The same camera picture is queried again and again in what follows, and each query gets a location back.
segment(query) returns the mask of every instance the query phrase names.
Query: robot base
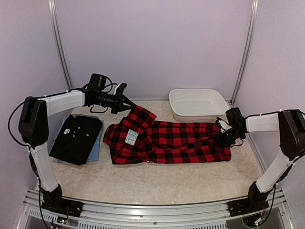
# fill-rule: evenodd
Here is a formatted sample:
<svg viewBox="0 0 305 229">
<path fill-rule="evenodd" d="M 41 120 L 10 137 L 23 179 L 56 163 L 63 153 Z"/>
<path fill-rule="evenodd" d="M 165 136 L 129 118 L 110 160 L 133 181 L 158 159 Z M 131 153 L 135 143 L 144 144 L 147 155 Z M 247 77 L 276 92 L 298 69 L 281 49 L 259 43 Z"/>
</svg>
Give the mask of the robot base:
<svg viewBox="0 0 305 229">
<path fill-rule="evenodd" d="M 55 208 L 53 206 L 48 205 L 46 202 L 43 202 L 41 207 L 43 209 L 56 212 L 63 215 L 80 217 L 83 203 L 70 199 L 62 199 L 62 203 L 64 208 Z"/>
<path fill-rule="evenodd" d="M 248 202 L 249 202 L 248 198 L 230 201 L 228 203 L 230 216 L 231 217 L 240 216 L 243 214 L 260 211 L 263 209 L 263 207 L 266 209 L 269 207 L 268 201 L 264 201 L 264 202 L 262 202 L 261 206 L 255 207 L 252 210 L 248 210 L 246 208 L 246 205 L 248 204 Z"/>
<path fill-rule="evenodd" d="M 271 191 L 261 193 L 256 186 L 256 182 L 254 182 L 249 187 L 247 198 L 233 200 L 228 203 L 230 216 L 240 216 L 243 214 L 260 211 L 263 208 L 267 209 L 269 207 L 267 197 L 270 192 Z"/>
</svg>

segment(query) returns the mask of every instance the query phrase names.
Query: white plastic tub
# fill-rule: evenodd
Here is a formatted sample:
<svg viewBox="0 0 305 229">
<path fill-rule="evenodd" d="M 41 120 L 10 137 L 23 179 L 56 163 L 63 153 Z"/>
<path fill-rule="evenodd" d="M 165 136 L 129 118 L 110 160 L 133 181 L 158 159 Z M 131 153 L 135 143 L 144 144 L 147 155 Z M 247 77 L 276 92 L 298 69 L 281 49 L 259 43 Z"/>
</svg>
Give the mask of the white plastic tub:
<svg viewBox="0 0 305 229">
<path fill-rule="evenodd" d="M 228 103 L 212 89 L 174 89 L 170 92 L 170 104 L 178 122 L 214 123 L 217 117 L 226 120 Z"/>
</svg>

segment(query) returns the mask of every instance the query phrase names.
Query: metal post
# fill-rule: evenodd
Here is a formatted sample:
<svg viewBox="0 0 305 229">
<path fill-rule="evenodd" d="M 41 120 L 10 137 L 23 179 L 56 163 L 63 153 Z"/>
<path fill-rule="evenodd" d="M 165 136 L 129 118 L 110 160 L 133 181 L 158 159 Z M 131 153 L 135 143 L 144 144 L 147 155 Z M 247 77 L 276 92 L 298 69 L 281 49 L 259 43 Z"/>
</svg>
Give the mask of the metal post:
<svg viewBox="0 0 305 229">
<path fill-rule="evenodd" d="M 247 66 L 247 61 L 250 53 L 251 43 L 253 39 L 254 34 L 254 28 L 255 28 L 255 22 L 256 22 L 256 16 L 257 16 L 257 10 L 258 10 L 258 0 L 252 0 L 252 8 L 251 8 L 251 14 L 250 14 L 250 21 L 248 26 L 248 32 L 246 37 L 246 43 L 244 46 L 244 52 L 242 56 L 241 65 L 239 67 L 238 71 L 238 77 L 235 83 L 233 95 L 231 98 L 231 102 L 234 105 L 238 96 L 238 93 L 240 91 L 240 87 L 244 78 L 244 72 Z"/>
<path fill-rule="evenodd" d="M 55 6 L 55 0 L 48 0 L 49 4 L 49 11 L 50 11 L 50 16 L 51 16 L 51 23 L 52 23 L 52 28 L 53 28 L 53 33 L 55 37 L 55 43 L 58 51 L 58 56 L 61 61 L 61 67 L 63 70 L 63 74 L 65 77 L 65 81 L 67 84 L 68 89 L 72 89 L 73 83 L 68 71 L 68 66 L 65 58 L 65 54 L 63 51 L 62 43 L 61 43 L 61 35 L 59 31 L 59 26 L 58 26 L 58 19 L 57 19 L 57 13 L 56 13 L 56 6 Z"/>
</svg>

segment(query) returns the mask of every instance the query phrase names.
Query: folded clothing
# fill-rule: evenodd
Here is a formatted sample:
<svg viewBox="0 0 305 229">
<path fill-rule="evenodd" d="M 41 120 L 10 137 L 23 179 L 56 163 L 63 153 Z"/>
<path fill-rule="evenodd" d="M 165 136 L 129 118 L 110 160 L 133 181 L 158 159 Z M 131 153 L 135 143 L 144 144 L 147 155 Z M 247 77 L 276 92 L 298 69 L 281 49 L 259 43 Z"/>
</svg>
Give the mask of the folded clothing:
<svg viewBox="0 0 305 229">
<path fill-rule="evenodd" d="M 66 117 L 63 118 L 62 125 L 64 124 L 66 119 L 67 119 Z M 103 128 L 104 128 L 104 125 L 102 126 L 102 128 L 101 128 L 101 130 L 99 132 L 99 135 L 97 135 L 96 141 L 94 142 L 93 148 L 92 148 L 92 150 L 91 150 L 91 152 L 90 152 L 90 154 L 88 156 L 87 162 L 96 162 L 96 161 L 99 161 L 100 143 L 101 143 L 101 137 L 102 137 Z M 57 162 L 58 163 L 64 163 L 65 161 L 57 160 Z"/>
<path fill-rule="evenodd" d="M 102 126 L 98 118 L 70 115 L 62 125 L 50 156 L 76 165 L 85 164 Z"/>
<path fill-rule="evenodd" d="M 119 124 L 107 128 L 113 164 L 198 163 L 229 161 L 228 147 L 213 145 L 220 129 L 211 123 L 155 121 L 156 115 L 137 106 Z"/>
</svg>

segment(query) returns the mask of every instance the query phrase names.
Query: folded black shirt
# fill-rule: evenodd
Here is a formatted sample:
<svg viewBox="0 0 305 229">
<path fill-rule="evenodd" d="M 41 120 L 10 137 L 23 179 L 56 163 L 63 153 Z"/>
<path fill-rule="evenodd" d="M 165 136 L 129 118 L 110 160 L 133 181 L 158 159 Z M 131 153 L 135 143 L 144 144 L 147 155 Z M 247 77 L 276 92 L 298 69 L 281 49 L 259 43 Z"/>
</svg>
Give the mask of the folded black shirt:
<svg viewBox="0 0 305 229">
<path fill-rule="evenodd" d="M 76 165 L 85 164 L 102 125 L 98 118 L 70 115 L 57 135 L 50 156 Z"/>
</svg>

